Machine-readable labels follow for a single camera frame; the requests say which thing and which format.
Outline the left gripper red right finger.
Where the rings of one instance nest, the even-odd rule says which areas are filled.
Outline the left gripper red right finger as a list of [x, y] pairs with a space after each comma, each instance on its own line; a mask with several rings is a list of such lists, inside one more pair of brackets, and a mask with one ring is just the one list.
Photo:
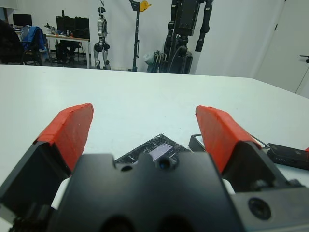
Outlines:
[[199, 105], [196, 118], [206, 152], [235, 192], [303, 187], [296, 179], [287, 180], [258, 142], [229, 113]]

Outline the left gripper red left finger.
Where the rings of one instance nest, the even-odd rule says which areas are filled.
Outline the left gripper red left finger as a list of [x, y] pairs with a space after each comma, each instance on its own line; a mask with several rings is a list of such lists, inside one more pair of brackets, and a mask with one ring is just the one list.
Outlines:
[[1, 210], [25, 215], [32, 204], [51, 205], [84, 151], [93, 113], [85, 103], [56, 115], [1, 185]]

